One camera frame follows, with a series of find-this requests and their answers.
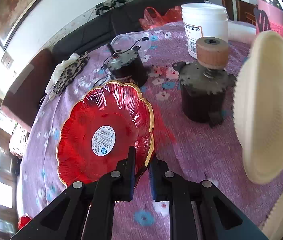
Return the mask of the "red plastic bag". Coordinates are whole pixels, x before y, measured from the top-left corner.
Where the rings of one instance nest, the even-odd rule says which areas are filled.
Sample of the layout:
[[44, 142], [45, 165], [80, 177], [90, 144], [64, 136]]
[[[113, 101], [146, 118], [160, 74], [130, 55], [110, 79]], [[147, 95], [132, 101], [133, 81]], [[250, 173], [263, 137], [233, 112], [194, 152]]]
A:
[[144, 30], [148, 30], [181, 20], [182, 8], [180, 6], [169, 9], [164, 15], [161, 15], [153, 7], [147, 7], [144, 10], [144, 17], [139, 19], [139, 23]]

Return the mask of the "black motor with wooden roller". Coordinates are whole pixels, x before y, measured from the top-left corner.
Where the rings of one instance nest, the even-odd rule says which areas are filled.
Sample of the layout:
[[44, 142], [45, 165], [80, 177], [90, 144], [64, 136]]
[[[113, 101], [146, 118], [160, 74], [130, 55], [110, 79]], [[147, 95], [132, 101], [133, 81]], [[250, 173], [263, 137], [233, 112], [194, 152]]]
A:
[[197, 60], [173, 63], [178, 72], [183, 113], [192, 121], [214, 127], [223, 123], [222, 106], [236, 77], [226, 72], [228, 43], [217, 37], [196, 41]]

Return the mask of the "black phone stand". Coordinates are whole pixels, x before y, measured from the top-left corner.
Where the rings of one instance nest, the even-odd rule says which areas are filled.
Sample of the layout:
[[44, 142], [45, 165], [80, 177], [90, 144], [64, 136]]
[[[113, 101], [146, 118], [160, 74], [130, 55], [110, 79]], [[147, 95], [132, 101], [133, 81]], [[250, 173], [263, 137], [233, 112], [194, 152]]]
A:
[[256, 17], [257, 31], [259, 33], [263, 31], [270, 31], [271, 26], [266, 12], [263, 10], [259, 10], [258, 8], [254, 8], [253, 12], [254, 16]]

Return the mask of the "pink sleeved bottle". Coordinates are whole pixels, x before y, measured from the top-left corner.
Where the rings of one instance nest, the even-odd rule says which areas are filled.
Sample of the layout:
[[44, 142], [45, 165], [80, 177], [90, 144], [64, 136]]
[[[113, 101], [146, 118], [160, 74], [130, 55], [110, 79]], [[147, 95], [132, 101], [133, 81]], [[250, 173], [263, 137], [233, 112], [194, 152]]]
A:
[[258, 0], [258, 9], [266, 13], [271, 30], [283, 37], [283, 9], [279, 0]]

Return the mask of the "purple floral tablecloth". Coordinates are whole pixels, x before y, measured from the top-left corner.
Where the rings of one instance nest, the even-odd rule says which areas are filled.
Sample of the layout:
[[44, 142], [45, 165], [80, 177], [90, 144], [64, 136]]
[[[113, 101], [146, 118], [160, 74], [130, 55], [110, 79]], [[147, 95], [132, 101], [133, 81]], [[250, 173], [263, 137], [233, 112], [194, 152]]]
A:
[[[222, 124], [210, 127], [208, 123], [190, 120], [183, 113], [178, 72], [173, 69], [173, 63], [197, 60], [188, 57], [184, 25], [166, 24], [147, 34], [154, 40], [156, 49], [142, 59], [148, 80], [139, 89], [152, 105], [155, 117], [155, 148], [150, 162], [152, 159], [165, 161], [170, 171], [188, 181], [211, 181], [266, 239], [282, 238], [283, 171], [269, 183], [267, 201], [249, 200], [242, 191], [246, 174], [234, 128], [235, 86], [227, 89]], [[236, 77], [236, 85], [251, 48], [237, 42], [229, 43], [228, 48], [225, 70]], [[103, 62], [110, 56], [106, 47], [88, 54], [89, 61], [61, 95], [45, 98], [31, 129], [20, 179], [23, 209], [29, 222], [69, 187], [58, 176], [56, 150], [61, 128], [74, 105], [96, 88], [94, 83], [106, 72], [102, 69]], [[135, 180], [132, 200], [115, 202], [111, 239], [170, 239], [169, 203], [154, 201], [149, 165], [139, 180]]]

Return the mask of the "white paper bowl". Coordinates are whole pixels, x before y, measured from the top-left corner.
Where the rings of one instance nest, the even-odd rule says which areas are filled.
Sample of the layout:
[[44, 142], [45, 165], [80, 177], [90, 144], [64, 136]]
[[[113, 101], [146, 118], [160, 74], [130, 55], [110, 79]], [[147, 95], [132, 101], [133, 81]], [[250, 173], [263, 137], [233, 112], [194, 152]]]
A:
[[255, 26], [245, 22], [228, 22], [228, 39], [230, 41], [252, 44], [255, 39], [255, 36]]

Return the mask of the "red glass plate with sticker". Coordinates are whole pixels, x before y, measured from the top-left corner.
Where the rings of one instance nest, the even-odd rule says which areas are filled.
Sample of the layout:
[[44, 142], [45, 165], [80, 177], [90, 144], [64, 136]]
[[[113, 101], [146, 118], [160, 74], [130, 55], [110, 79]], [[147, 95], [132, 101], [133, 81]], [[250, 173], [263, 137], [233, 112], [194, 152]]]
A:
[[154, 153], [152, 105], [133, 83], [109, 81], [78, 101], [61, 128], [56, 150], [58, 176], [70, 186], [97, 181], [135, 148], [135, 180]]

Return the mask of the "white plastic jar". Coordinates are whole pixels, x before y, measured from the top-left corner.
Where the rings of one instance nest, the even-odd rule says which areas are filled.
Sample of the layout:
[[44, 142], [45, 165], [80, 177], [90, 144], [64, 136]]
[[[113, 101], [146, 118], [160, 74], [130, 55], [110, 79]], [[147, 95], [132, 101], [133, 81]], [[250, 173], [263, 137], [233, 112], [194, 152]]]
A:
[[225, 7], [212, 3], [181, 5], [188, 52], [197, 58], [196, 41], [201, 37], [217, 37], [228, 41], [228, 15]]

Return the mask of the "cream hinged clamshell bowl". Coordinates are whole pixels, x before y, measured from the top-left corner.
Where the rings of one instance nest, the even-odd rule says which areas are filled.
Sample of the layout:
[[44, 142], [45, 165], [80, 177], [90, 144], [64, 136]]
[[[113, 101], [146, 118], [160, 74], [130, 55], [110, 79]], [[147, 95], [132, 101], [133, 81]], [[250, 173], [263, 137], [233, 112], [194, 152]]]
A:
[[241, 145], [249, 200], [268, 200], [266, 190], [283, 171], [283, 38], [257, 35], [238, 73], [233, 120]]

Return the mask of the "black leather sofa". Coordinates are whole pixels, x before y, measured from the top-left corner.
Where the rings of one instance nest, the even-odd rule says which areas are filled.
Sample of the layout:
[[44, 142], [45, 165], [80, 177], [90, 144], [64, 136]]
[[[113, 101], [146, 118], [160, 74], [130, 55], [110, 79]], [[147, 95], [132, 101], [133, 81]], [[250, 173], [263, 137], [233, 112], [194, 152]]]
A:
[[119, 34], [141, 31], [139, 19], [144, 17], [147, 7], [155, 8], [161, 15], [177, 5], [202, 3], [206, 0], [134, 0], [118, 8], [91, 18], [58, 41], [52, 48], [56, 63], [66, 60], [73, 53], [93, 51], [112, 41]]

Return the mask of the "white cloth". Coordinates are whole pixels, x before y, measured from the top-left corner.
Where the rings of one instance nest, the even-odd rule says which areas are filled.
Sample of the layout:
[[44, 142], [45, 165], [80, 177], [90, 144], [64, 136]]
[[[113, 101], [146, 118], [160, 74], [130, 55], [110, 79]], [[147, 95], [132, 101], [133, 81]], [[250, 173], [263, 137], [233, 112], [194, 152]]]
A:
[[69, 59], [67, 60], [63, 60], [61, 63], [59, 63], [54, 71], [53, 74], [47, 84], [47, 87], [45, 89], [45, 94], [48, 94], [49, 90], [54, 87], [54, 85], [56, 84], [56, 82], [59, 80], [61, 74], [63, 73], [63, 71], [65, 70], [66, 67], [70, 66], [71, 64], [73, 64], [80, 55], [78, 55], [77, 53], [73, 53], [70, 55]]

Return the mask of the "leopard print cloth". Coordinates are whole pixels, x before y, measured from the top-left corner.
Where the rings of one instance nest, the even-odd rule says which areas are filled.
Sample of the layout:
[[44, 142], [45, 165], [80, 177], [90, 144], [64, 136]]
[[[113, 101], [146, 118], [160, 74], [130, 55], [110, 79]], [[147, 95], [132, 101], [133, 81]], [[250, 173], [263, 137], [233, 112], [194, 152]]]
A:
[[90, 57], [87, 51], [81, 55], [73, 53], [69, 59], [63, 60], [59, 65], [57, 65], [55, 68], [55, 70], [57, 70], [57, 80], [54, 82], [52, 87], [50, 98], [61, 95], [66, 87], [73, 82], [74, 78], [80, 73], [89, 59]]

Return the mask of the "clear plastic lid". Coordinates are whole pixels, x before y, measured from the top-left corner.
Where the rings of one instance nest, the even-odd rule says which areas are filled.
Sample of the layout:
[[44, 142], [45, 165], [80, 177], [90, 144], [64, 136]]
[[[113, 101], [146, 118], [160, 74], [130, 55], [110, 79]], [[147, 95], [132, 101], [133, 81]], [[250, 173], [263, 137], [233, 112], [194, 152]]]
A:
[[114, 50], [128, 50], [133, 45], [140, 46], [140, 52], [146, 52], [151, 46], [151, 40], [147, 33], [139, 31], [133, 33], [120, 34], [116, 36], [110, 45]]

